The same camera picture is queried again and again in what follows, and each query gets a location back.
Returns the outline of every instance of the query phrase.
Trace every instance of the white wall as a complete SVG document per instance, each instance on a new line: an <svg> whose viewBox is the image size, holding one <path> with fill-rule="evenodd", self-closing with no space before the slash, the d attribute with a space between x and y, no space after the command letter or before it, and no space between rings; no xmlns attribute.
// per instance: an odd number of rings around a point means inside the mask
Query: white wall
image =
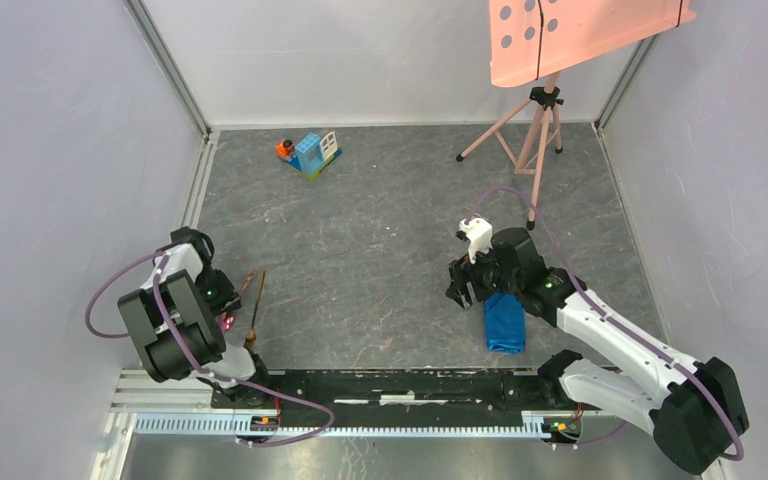
<svg viewBox="0 0 768 480"><path fill-rule="evenodd" d="M490 85L486 1L145 3L214 125L492 122L530 88ZM597 116L630 52L561 75L566 119Z"/></svg>
<svg viewBox="0 0 768 480"><path fill-rule="evenodd" d="M136 355L83 309L167 240L198 142L122 2L0 2L0 479L89 474Z"/></svg>
<svg viewBox="0 0 768 480"><path fill-rule="evenodd" d="M768 478L768 3L696 0L608 125L608 152L670 337L737 372L736 478Z"/></svg>

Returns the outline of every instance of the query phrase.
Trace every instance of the cloth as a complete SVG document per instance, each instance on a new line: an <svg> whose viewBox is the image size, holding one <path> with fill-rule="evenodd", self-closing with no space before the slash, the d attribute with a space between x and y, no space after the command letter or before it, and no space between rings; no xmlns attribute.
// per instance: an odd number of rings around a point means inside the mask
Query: cloth
<svg viewBox="0 0 768 480"><path fill-rule="evenodd" d="M484 334L491 352L525 350L525 311L515 296L496 293L484 301Z"/></svg>

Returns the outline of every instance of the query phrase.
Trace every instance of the pink panel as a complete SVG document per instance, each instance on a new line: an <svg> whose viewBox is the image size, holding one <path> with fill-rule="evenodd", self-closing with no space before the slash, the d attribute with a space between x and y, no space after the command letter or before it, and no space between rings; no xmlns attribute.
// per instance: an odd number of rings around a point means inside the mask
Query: pink panel
<svg viewBox="0 0 768 480"><path fill-rule="evenodd" d="M490 81L516 87L676 27L679 17L684 24L696 17L689 4L689 0L489 0Z"/></svg>

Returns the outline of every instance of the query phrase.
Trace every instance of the toy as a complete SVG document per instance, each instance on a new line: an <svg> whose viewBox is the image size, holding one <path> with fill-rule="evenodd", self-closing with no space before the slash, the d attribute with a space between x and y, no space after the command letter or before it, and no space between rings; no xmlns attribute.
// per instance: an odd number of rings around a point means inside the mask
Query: toy
<svg viewBox="0 0 768 480"><path fill-rule="evenodd" d="M275 145L275 153L308 180L315 180L343 151L337 145L337 135L329 132L322 139L315 133L308 133L298 145L293 145L292 140L282 139Z"/></svg>

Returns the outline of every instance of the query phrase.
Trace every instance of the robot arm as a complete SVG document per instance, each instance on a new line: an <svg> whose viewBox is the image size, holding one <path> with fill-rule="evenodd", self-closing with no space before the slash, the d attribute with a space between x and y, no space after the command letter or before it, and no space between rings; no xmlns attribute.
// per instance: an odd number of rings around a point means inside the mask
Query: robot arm
<svg viewBox="0 0 768 480"><path fill-rule="evenodd" d="M494 235L482 219L478 235L465 231L465 225L461 222L456 236L464 241L474 238L478 245L470 245L468 255L449 265L452 283L447 297L466 307L497 292L513 294L526 313L581 339L622 372L602 369L565 350L538 371L550 401L587 403L634 424L691 473L704 471L732 442L713 407L677 365L713 394L738 435L749 427L736 377L724 362L714 357L703 364L660 342L577 279L583 294L579 292L566 270L546 267L525 228L508 228ZM606 314L597 313L588 299ZM665 358L673 361L665 362L641 341L663 350Z"/></svg>

